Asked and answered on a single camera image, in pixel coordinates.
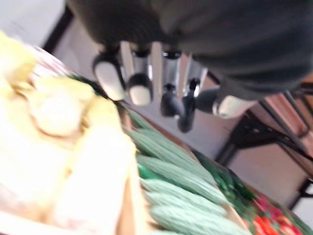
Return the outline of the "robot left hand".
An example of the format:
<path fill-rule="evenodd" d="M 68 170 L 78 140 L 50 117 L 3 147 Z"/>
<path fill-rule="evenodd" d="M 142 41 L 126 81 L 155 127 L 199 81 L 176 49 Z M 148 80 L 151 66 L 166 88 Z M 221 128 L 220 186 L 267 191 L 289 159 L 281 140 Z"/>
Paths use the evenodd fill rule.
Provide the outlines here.
<path fill-rule="evenodd" d="M 152 43 L 162 45 L 165 117 L 191 130 L 195 110 L 243 114 L 268 95 L 295 88 L 313 71 L 310 0 L 69 0 L 100 46 L 93 71 L 105 93 L 152 101 Z"/>

